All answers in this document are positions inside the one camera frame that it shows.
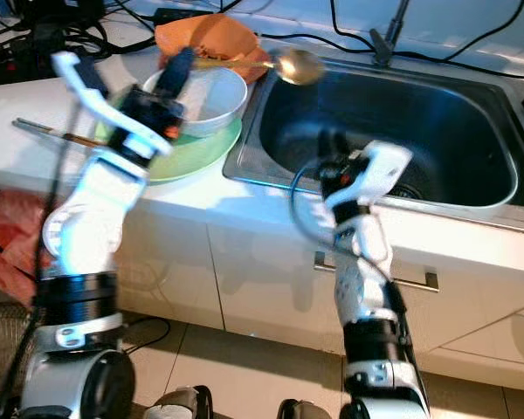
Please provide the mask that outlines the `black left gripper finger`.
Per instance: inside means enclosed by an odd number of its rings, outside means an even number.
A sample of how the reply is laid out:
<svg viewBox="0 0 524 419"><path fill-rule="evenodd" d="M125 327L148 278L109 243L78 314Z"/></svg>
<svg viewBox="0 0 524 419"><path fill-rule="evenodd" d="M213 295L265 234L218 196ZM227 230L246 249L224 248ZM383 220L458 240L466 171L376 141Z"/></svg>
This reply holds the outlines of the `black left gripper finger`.
<svg viewBox="0 0 524 419"><path fill-rule="evenodd" d="M196 59L194 48L182 48L167 61L162 71L162 98L175 99L189 80L191 69Z"/></svg>

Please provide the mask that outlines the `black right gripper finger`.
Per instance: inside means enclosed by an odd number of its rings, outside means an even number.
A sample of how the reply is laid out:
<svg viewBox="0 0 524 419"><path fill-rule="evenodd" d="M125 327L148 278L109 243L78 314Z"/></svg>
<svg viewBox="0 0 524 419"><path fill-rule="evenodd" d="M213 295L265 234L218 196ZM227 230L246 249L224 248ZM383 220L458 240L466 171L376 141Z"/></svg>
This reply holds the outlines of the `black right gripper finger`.
<svg viewBox="0 0 524 419"><path fill-rule="evenodd" d="M322 129L317 135L320 163L341 162L347 156L347 141L342 129Z"/></svg>

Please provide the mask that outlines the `white ribbed bowl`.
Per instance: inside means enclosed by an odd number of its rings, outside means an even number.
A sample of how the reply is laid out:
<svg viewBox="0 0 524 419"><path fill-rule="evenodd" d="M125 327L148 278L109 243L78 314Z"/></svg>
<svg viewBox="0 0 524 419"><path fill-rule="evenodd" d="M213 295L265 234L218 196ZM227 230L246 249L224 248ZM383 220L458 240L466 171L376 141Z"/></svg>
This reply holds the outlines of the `white ribbed bowl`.
<svg viewBox="0 0 524 419"><path fill-rule="evenodd" d="M249 86L237 72L221 67L193 69L177 96L185 114L174 142L217 134L237 118L247 96Z"/></svg>

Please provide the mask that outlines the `green plate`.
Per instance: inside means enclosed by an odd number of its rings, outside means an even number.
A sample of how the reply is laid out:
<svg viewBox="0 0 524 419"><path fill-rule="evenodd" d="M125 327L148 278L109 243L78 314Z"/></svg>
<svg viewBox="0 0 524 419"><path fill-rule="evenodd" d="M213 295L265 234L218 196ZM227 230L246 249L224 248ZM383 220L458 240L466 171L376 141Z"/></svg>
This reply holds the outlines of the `green plate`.
<svg viewBox="0 0 524 419"><path fill-rule="evenodd" d="M151 161L143 161L138 157L134 162L125 155L120 155L117 160L143 168L147 172L147 183L174 182L189 178L218 163L222 157L230 153L242 129L242 120L237 116L231 116L231 122L212 135L195 136L182 133L171 143L173 148L169 155L159 153Z"/></svg>

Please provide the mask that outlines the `brass spoon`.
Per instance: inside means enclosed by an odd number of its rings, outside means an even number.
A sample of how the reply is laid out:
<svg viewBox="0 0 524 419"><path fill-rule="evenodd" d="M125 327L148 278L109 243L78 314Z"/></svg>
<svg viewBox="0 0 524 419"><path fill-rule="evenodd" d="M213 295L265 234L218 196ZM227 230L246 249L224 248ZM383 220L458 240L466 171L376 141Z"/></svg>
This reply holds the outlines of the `brass spoon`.
<svg viewBox="0 0 524 419"><path fill-rule="evenodd" d="M275 71L280 79L286 83L307 86L321 80L325 66L321 59L313 52L302 49L283 47L274 49L268 60L219 60L214 58L195 58L193 69L207 69L215 67L264 67Z"/></svg>

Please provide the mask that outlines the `orange bowl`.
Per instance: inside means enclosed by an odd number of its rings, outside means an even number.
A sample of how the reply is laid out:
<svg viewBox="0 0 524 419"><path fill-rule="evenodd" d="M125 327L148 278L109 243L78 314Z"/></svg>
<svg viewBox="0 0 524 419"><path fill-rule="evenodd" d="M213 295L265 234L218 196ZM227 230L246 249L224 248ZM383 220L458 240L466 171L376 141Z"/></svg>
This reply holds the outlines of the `orange bowl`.
<svg viewBox="0 0 524 419"><path fill-rule="evenodd" d="M255 32L225 13L207 13L157 25L155 45L161 52L158 69L165 67L167 61L185 47L194 48L196 56L203 58L243 61L270 59L259 45Z"/></svg>

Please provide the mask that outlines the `black power adapter brick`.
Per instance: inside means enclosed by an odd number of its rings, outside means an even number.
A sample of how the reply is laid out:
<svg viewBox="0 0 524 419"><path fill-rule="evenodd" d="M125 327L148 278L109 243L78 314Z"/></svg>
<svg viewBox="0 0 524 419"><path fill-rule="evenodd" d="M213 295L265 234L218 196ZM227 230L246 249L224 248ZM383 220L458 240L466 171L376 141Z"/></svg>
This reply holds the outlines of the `black power adapter brick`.
<svg viewBox="0 0 524 419"><path fill-rule="evenodd" d="M149 18L155 25L174 23L174 21L186 19L186 17L199 17L211 15L210 10L158 8L154 15Z"/></svg>

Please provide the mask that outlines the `orange plate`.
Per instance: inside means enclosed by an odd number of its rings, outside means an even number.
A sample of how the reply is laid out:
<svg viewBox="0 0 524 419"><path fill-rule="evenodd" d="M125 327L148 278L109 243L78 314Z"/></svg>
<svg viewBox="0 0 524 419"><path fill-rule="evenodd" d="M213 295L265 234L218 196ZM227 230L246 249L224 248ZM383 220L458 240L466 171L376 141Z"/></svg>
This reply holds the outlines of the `orange plate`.
<svg viewBox="0 0 524 419"><path fill-rule="evenodd" d="M198 58L211 58L229 61L267 61L269 55L261 45L257 45L250 52L215 52L206 47L194 47ZM253 84L254 81L261 79L267 73L266 67L235 67L232 71L238 73L247 84Z"/></svg>

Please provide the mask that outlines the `steel sink basin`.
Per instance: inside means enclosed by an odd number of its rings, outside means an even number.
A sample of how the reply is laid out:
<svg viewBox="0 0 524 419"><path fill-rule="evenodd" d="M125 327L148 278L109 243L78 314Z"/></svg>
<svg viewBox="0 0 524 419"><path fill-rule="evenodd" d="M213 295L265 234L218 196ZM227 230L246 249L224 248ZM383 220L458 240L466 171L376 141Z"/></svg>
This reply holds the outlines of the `steel sink basin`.
<svg viewBox="0 0 524 419"><path fill-rule="evenodd" d="M524 125L489 81L326 58L322 80L294 86L273 75L245 108L226 178L289 188L319 154L325 131L343 148L387 141L413 157L385 206L524 234Z"/></svg>

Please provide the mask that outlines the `metal faucet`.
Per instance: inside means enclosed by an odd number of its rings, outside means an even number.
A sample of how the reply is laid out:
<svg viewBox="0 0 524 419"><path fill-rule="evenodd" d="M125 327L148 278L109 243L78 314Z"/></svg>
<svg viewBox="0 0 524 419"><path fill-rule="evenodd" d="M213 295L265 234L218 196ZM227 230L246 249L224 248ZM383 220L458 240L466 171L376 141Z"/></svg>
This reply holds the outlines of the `metal faucet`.
<svg viewBox="0 0 524 419"><path fill-rule="evenodd" d="M399 0L397 11L391 18L385 32L375 28L369 31L371 48L373 48L373 65L379 68L389 68L391 57L394 55L399 33L404 25L404 16L409 8L410 0Z"/></svg>

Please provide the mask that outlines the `black power strip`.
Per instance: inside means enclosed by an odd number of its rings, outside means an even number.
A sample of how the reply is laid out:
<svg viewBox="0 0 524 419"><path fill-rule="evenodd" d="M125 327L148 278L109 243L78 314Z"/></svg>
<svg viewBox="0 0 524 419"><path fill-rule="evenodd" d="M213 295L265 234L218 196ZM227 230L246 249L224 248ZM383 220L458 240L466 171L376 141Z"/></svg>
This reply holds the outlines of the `black power strip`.
<svg viewBox="0 0 524 419"><path fill-rule="evenodd" d="M55 79L52 55L65 50L61 33L25 33L0 41L0 85Z"/></svg>

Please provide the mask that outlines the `white sink cabinet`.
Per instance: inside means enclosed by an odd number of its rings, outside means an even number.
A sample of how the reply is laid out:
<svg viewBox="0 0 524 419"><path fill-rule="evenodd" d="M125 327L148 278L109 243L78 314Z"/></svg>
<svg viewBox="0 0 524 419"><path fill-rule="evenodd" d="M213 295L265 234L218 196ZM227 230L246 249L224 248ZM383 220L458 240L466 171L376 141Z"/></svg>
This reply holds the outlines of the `white sink cabinet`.
<svg viewBox="0 0 524 419"><path fill-rule="evenodd" d="M379 211L391 271L440 292L402 285L418 364L425 372L524 391L524 234L404 209ZM183 383L183 356L203 332L237 335L230 361L341 383L334 275L315 271L315 247L287 211L285 191L221 175L151 185L127 216L117 259L120 305L187 324L167 347L135 356L137 400Z"/></svg>

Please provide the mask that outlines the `red plastic bag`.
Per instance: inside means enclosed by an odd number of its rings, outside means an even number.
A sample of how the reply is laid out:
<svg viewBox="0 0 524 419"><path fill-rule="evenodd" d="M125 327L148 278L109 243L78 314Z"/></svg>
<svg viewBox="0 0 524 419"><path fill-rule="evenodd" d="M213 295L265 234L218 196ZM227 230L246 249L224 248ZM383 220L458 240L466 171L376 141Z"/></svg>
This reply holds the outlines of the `red plastic bag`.
<svg viewBox="0 0 524 419"><path fill-rule="evenodd" d="M0 291L31 306L34 247L41 235L42 196L17 190L0 190Z"/></svg>

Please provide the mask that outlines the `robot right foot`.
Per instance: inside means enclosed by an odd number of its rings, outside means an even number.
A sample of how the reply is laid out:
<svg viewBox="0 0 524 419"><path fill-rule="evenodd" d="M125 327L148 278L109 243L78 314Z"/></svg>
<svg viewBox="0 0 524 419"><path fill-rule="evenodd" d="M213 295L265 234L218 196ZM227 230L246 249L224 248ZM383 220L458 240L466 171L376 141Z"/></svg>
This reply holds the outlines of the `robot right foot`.
<svg viewBox="0 0 524 419"><path fill-rule="evenodd" d="M326 409L306 400L285 399L275 419L333 419Z"/></svg>

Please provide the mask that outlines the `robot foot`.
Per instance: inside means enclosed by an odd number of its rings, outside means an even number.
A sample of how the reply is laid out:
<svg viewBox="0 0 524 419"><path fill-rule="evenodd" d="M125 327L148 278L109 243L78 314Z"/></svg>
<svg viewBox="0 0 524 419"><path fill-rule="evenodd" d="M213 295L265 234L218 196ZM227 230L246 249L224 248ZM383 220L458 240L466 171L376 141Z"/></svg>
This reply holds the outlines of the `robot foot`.
<svg viewBox="0 0 524 419"><path fill-rule="evenodd" d="M217 419L210 388L187 386L163 395L147 407L142 419Z"/></svg>
<svg viewBox="0 0 524 419"><path fill-rule="evenodd" d="M326 409L306 400L285 399L275 419L333 419Z"/></svg>

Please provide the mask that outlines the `metal grille fan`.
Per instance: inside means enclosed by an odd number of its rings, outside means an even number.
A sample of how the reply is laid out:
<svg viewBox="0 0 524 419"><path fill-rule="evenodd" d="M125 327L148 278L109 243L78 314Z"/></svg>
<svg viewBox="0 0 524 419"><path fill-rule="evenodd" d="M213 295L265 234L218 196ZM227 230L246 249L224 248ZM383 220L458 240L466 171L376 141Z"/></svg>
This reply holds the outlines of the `metal grille fan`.
<svg viewBox="0 0 524 419"><path fill-rule="evenodd" d="M25 364L30 359L34 348L33 339L28 340L28 347L19 360L13 387L3 396L3 384L15 352L21 344L31 309L18 302L0 302L0 402L7 404L7 415L15 416L25 384Z"/></svg>

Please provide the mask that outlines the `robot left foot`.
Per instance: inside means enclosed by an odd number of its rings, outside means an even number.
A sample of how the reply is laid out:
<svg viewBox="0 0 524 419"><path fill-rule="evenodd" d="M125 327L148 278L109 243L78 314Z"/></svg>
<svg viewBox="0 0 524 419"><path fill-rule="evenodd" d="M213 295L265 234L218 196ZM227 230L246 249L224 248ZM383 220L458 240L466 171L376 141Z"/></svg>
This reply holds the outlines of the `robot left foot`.
<svg viewBox="0 0 524 419"><path fill-rule="evenodd" d="M210 388L187 386L163 395L147 407L142 419L217 419Z"/></svg>

